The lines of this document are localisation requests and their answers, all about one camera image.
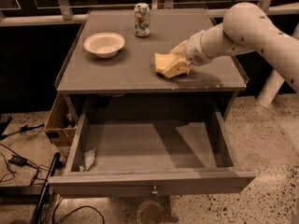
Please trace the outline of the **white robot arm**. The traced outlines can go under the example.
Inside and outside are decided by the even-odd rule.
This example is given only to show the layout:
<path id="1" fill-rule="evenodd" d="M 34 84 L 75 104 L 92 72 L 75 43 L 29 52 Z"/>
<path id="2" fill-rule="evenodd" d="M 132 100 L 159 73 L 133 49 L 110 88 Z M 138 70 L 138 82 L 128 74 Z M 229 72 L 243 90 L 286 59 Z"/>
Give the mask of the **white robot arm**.
<path id="1" fill-rule="evenodd" d="M 247 2 L 229 8 L 222 23 L 192 35 L 167 54 L 156 54 L 155 70 L 176 77 L 189 73 L 191 65 L 250 50 L 273 67 L 257 98 L 260 105 L 270 105 L 283 83 L 299 91 L 299 40 L 280 31 L 259 7 Z"/>

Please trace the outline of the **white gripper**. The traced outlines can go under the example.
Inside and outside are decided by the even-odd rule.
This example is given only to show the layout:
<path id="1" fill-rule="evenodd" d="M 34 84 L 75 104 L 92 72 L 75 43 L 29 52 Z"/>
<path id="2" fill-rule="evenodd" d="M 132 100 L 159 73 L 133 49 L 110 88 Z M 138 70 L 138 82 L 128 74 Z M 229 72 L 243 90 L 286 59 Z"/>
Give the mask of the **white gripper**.
<path id="1" fill-rule="evenodd" d="M 195 66 L 202 66 L 211 62 L 211 59 L 204 53 L 201 38 L 204 32 L 200 31 L 192 35 L 188 41 L 184 40 L 170 50 L 170 53 L 185 56 L 188 61 Z M 175 58 L 162 72 L 166 78 L 176 77 L 190 73 L 190 65 L 185 58 Z"/>

